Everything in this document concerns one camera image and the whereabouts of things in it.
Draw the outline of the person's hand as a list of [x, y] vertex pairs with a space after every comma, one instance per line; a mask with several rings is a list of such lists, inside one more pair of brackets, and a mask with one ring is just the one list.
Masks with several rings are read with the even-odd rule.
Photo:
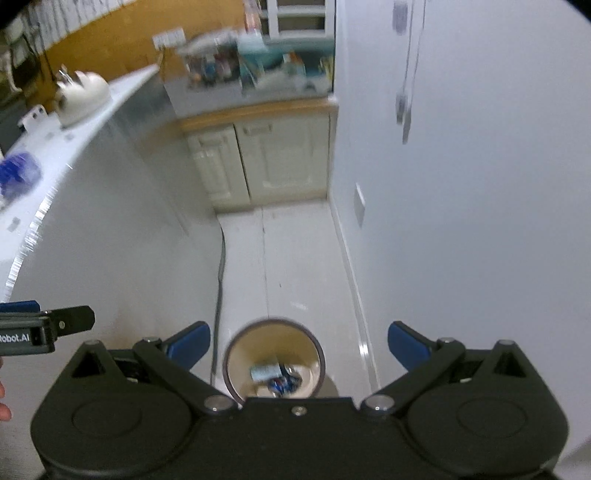
[[8, 422], [12, 419], [12, 411], [5, 403], [6, 388], [2, 381], [0, 381], [0, 421]]

